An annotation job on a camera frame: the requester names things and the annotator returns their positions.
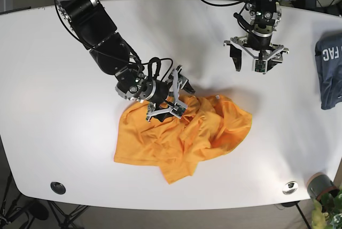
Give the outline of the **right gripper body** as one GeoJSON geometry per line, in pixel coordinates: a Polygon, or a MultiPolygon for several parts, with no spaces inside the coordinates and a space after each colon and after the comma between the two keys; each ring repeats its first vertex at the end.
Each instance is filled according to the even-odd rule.
{"type": "Polygon", "coordinates": [[[172,82],[160,81],[137,71],[118,71],[115,90],[129,101],[148,101],[160,106],[169,96],[172,82]]]}

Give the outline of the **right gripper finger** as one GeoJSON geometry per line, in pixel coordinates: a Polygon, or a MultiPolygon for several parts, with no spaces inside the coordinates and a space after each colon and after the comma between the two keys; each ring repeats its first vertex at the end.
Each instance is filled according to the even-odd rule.
{"type": "Polygon", "coordinates": [[[151,102],[150,100],[146,101],[148,102],[146,113],[146,121],[148,122],[150,122],[152,118],[157,119],[160,122],[163,122],[169,117],[181,119],[188,108],[187,104],[177,98],[167,98],[159,104],[151,102]]]}
{"type": "Polygon", "coordinates": [[[168,76],[168,83],[170,84],[169,95],[173,97],[173,103],[178,103],[179,91],[185,90],[188,94],[193,95],[196,91],[190,85],[189,79],[181,74],[182,65],[174,68],[168,76]]]}

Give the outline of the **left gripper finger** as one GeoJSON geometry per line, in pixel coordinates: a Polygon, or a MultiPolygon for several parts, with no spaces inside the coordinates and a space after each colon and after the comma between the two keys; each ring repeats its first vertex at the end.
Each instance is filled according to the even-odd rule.
{"type": "Polygon", "coordinates": [[[258,58],[255,60],[255,71],[266,74],[277,64],[283,62],[283,54],[288,54],[289,49],[284,46],[273,46],[270,50],[262,50],[259,52],[258,58]]]}
{"type": "Polygon", "coordinates": [[[242,68],[242,54],[247,53],[246,42],[246,37],[232,37],[230,40],[224,41],[224,46],[230,48],[229,57],[232,58],[237,72],[240,72],[242,68]]]}

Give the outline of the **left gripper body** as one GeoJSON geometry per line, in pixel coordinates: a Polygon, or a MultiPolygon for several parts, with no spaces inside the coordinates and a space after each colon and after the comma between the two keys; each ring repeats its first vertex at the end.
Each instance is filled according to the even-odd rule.
{"type": "Polygon", "coordinates": [[[281,12],[250,12],[251,22],[248,28],[248,37],[245,44],[246,48],[250,48],[258,52],[254,59],[257,59],[259,52],[262,50],[270,50],[273,46],[280,46],[271,43],[273,32],[281,20],[281,12]]]}

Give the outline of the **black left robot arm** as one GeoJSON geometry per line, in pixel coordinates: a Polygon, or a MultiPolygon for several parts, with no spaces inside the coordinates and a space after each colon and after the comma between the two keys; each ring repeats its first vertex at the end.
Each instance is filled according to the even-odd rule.
{"type": "Polygon", "coordinates": [[[224,41],[224,45],[229,47],[229,57],[232,58],[237,72],[242,68],[243,54],[253,59],[252,69],[257,73],[266,74],[275,65],[283,62],[283,54],[289,52],[288,48],[271,42],[282,18],[279,0],[237,0],[230,4],[200,1],[214,7],[244,4],[239,12],[234,13],[234,18],[246,34],[224,41]]]}

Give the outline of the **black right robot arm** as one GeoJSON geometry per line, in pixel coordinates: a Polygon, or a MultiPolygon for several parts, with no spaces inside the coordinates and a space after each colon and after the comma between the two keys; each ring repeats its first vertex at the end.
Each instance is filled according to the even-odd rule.
{"type": "Polygon", "coordinates": [[[147,121],[182,118],[188,106],[180,101],[179,91],[195,91],[181,74],[181,66],[170,67],[159,79],[162,59],[153,57],[143,63],[121,37],[100,0],[54,0],[54,4],[60,21],[69,23],[69,33],[90,52],[104,73],[116,77],[117,93],[129,101],[148,102],[147,121]]]}

